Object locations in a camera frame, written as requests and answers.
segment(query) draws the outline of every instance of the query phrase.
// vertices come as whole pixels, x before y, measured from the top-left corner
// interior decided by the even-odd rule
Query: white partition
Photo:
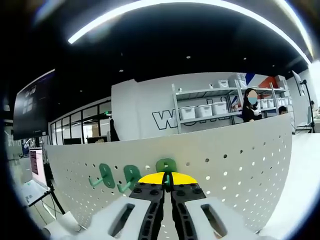
[[[135,165],[142,176],[156,172],[163,158],[176,161],[180,173],[194,177],[207,196],[215,196],[240,213],[253,232],[262,229],[282,193],[291,158],[292,136],[288,114],[254,122],[163,137],[48,146],[57,187],[75,219],[89,227],[94,213],[122,193],[103,183],[99,164],[108,164],[117,184],[126,182],[123,168]],[[159,239],[176,239],[169,194],[165,197]]]

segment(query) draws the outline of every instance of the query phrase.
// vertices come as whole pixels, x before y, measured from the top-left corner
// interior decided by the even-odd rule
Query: pegboard
[[[126,183],[123,168],[135,165],[142,176],[156,172],[156,162],[171,158],[178,172],[195,178],[204,193],[240,213],[256,232],[272,215],[286,182],[292,147],[287,114],[227,127],[164,137],[111,143],[48,146],[52,173],[64,201],[85,228],[93,214],[123,194],[117,187],[96,187],[99,164],[108,164],[115,183]],[[170,196],[158,239],[178,239]]]

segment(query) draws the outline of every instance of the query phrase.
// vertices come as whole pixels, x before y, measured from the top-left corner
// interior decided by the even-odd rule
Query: yellow part
[[[145,183],[145,184],[162,184],[164,178],[164,172],[157,172],[153,174],[148,174],[138,181],[138,183]]]
[[[172,178],[173,178],[173,185],[180,185],[180,184],[197,184],[197,180],[195,180],[193,177],[178,173],[178,172],[172,172]]]

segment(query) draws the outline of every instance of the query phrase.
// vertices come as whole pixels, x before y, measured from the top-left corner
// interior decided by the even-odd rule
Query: ceiling
[[[7,48],[3,77],[10,81],[11,109],[20,89],[54,68],[50,120],[110,96],[112,85],[130,79],[200,72],[290,77],[289,71],[307,68],[285,40],[261,23],[228,9],[194,3],[129,12],[70,45],[67,40],[79,26],[101,14],[101,4],[106,8],[102,0],[74,2],[67,1],[33,28],[25,24],[8,29],[14,38]],[[114,6],[110,1],[108,8]],[[15,14],[17,20],[26,20]]]

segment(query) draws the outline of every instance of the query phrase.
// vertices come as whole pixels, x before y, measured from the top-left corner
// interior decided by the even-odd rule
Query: glass wall
[[[53,145],[95,143],[103,137],[104,142],[110,136],[111,101],[97,104],[51,124]]]

